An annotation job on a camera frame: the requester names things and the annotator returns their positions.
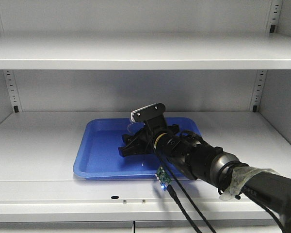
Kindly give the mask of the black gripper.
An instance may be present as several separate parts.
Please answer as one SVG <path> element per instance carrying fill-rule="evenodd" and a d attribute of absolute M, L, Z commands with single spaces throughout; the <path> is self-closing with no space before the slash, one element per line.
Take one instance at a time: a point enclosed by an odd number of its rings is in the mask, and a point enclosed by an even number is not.
<path fill-rule="evenodd" d="M 179 125 L 157 125 L 151 127 L 149 124 L 136 133 L 136 135 L 123 134 L 122 140 L 126 146 L 119 147 L 121 157 L 134 156 L 139 154 L 151 154 L 154 150 L 154 142 L 162 133 L 175 135 L 179 133 Z"/>

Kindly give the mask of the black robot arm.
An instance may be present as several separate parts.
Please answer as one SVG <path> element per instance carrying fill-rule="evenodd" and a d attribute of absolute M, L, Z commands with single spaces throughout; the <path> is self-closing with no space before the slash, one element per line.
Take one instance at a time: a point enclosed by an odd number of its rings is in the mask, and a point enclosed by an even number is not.
<path fill-rule="evenodd" d="M 201 179 L 218 188 L 221 200 L 241 193 L 269 213 L 279 214 L 282 232 L 291 233 L 291 179 L 269 168 L 251 167 L 235 155 L 213 147 L 178 125 L 154 126 L 147 123 L 134 135 L 122 136 L 121 156 L 153 153 L 165 158 L 190 180 Z"/>

